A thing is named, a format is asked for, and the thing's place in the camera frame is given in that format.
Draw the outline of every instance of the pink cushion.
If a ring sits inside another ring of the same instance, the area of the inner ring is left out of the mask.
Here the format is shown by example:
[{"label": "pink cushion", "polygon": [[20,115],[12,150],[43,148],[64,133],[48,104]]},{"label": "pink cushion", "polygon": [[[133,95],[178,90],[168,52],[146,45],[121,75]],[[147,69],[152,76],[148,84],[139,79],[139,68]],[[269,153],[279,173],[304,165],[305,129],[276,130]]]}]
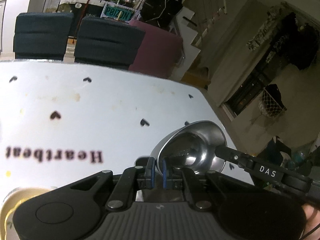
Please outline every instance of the pink cushion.
[{"label": "pink cushion", "polygon": [[129,70],[155,77],[168,78],[175,62],[181,57],[183,39],[147,23],[129,23],[146,32]]}]

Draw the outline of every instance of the screw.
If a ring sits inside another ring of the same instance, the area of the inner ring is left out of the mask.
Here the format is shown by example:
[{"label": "screw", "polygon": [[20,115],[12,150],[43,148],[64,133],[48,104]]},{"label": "screw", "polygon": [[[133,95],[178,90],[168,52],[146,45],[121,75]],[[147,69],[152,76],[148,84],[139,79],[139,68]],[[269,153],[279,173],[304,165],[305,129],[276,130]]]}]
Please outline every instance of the screw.
[{"label": "screw", "polygon": [[108,207],[109,208],[121,208],[123,206],[123,202],[121,200],[111,200],[108,202]]},{"label": "screw", "polygon": [[196,207],[200,209],[207,209],[211,207],[211,203],[206,200],[201,200],[196,203]]}]

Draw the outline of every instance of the white table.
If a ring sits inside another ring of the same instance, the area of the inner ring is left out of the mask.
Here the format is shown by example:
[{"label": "white table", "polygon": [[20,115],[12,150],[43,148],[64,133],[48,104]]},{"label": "white table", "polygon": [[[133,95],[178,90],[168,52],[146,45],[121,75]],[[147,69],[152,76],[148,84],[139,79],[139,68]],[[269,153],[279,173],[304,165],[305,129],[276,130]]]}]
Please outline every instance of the white table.
[{"label": "white table", "polygon": [[[13,76],[17,80],[9,82]],[[84,82],[86,77],[92,82]],[[0,102],[0,201],[16,187],[61,187],[105,169],[120,174],[185,121],[215,122],[235,148],[198,89],[111,68],[1,62]],[[54,111],[60,119],[50,119]],[[142,118],[150,126],[142,127]],[[19,157],[14,147],[21,148]],[[55,159],[59,149],[61,159]],[[101,151],[102,163],[91,163],[90,151]],[[229,163],[222,173],[252,183],[247,172],[231,170]]]}]

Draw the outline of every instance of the hand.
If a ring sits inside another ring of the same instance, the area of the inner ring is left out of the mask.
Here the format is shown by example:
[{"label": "hand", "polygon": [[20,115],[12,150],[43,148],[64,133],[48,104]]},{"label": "hand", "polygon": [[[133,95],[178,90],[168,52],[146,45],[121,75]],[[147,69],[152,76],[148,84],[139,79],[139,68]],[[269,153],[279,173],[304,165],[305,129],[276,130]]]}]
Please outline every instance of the hand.
[{"label": "hand", "polygon": [[[313,206],[310,206],[309,204],[304,204],[302,208],[307,217],[306,228],[303,232],[303,235],[305,235],[320,223],[320,211],[315,209]],[[310,236],[308,236],[303,240],[318,240],[318,239],[320,239],[320,228],[318,228]]]}]

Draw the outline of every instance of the table stain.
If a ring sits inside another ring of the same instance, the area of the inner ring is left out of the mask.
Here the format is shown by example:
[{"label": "table stain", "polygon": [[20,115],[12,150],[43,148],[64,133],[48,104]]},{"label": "table stain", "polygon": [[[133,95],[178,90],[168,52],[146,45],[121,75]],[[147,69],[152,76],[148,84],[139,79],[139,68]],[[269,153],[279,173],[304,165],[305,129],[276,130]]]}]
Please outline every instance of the table stain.
[{"label": "table stain", "polygon": [[76,100],[76,102],[80,101],[80,94],[79,93],[75,94],[75,100]]},{"label": "table stain", "polygon": [[154,84],[153,88],[156,90],[157,93],[162,94],[164,92],[164,88],[160,87],[159,85]]}]

